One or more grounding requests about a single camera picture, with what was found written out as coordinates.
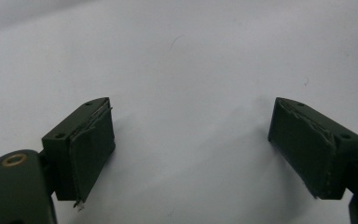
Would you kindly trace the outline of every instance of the gray background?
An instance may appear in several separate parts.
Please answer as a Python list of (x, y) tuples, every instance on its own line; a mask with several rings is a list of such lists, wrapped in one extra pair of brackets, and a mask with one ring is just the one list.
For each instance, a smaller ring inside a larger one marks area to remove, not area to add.
[(0, 0), (0, 156), (108, 96), (117, 150), (63, 223), (350, 223), (267, 141), (275, 97), (358, 133), (358, 1)]

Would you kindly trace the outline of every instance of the round joint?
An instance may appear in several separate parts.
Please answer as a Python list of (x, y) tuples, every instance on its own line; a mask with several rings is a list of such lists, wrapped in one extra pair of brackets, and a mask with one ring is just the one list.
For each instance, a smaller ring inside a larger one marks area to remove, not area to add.
[(24, 153), (18, 153), (5, 158), (2, 161), (2, 165), (6, 167), (15, 166), (21, 164), (27, 159), (27, 155)]

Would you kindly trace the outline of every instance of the brass ring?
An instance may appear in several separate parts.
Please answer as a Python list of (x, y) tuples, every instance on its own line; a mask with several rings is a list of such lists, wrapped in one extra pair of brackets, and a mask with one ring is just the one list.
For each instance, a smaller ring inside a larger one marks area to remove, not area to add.
[(27, 155), (24, 153), (18, 153), (11, 155), (2, 161), (2, 165), (6, 167), (15, 166), (27, 159)]

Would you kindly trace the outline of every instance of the circular bolt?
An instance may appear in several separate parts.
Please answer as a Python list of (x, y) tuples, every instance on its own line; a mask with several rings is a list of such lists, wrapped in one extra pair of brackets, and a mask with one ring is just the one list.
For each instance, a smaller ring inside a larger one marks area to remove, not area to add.
[(6, 167), (15, 166), (27, 159), (27, 155), (24, 153), (14, 154), (2, 161), (2, 165)]

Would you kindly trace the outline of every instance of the black mechanical part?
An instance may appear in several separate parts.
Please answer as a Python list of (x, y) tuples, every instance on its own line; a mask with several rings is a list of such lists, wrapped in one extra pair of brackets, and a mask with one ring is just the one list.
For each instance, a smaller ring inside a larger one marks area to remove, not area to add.
[(351, 223), (358, 224), (358, 134), (307, 105), (277, 98), (268, 140), (314, 197), (339, 200), (349, 189)]
[(115, 149), (109, 98), (83, 104), (43, 139), (44, 149), (0, 158), (0, 224), (57, 223), (50, 195), (87, 200)]

